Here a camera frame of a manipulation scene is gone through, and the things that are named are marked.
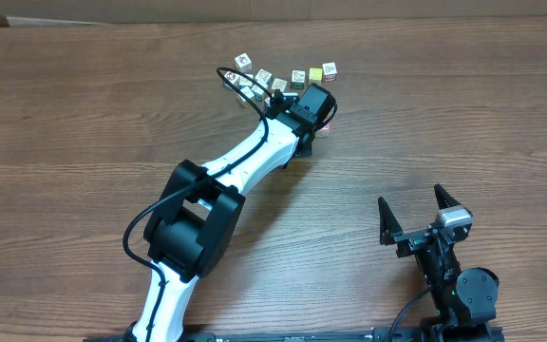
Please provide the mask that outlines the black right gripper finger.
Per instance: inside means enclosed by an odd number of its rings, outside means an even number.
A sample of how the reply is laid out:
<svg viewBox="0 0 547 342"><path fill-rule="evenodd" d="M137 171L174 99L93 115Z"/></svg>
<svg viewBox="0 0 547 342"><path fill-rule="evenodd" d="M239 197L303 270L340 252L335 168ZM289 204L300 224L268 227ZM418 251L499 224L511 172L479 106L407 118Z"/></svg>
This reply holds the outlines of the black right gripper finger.
<svg viewBox="0 0 547 342"><path fill-rule="evenodd" d="M460 205L460 203L456 199L454 199L443 188L441 184L437 183L434 185L434 192L435 192L436 201L440 210Z"/></svg>
<svg viewBox="0 0 547 342"><path fill-rule="evenodd" d="M378 210L380 216L380 243L382 245L394 245L397 243L397 237L403 234L403 229L383 197L378 199Z"/></svg>

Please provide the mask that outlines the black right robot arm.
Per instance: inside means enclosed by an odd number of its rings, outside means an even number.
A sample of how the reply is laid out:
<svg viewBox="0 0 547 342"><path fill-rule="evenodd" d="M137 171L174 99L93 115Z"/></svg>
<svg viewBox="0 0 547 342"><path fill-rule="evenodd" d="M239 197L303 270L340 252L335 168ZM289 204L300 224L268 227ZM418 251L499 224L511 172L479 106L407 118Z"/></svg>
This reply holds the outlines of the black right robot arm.
<svg viewBox="0 0 547 342"><path fill-rule="evenodd" d="M426 282L426 288L397 314L387 339L503 341L502 329L490 325L497 316L499 278L482 267L463 270L454 252L454 246L468 238L473 214L440 184L434 186L434 192L439 207L434 221L412 233L404 232L386 200L378 199L380 243L396 246L399 258L414 256ZM426 295L432 296L437 314L422 319L420 326L409 332L400 332L403 316Z"/></svg>

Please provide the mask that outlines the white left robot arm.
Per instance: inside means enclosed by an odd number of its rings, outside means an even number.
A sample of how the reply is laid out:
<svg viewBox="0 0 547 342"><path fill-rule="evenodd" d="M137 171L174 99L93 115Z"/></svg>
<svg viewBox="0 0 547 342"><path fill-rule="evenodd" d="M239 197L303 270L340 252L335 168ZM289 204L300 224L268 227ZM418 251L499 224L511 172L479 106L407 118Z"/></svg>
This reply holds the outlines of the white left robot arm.
<svg viewBox="0 0 547 342"><path fill-rule="evenodd" d="M225 253L247 193L275 168L308 156L311 143L337 110L334 97L312 84L302 95L276 92L260 112L255 130L216 160L182 161L160 198L135 220L147 221L147 256L127 255L148 267L151 282L141 317L125 341L178 341L199 279Z"/></svg>

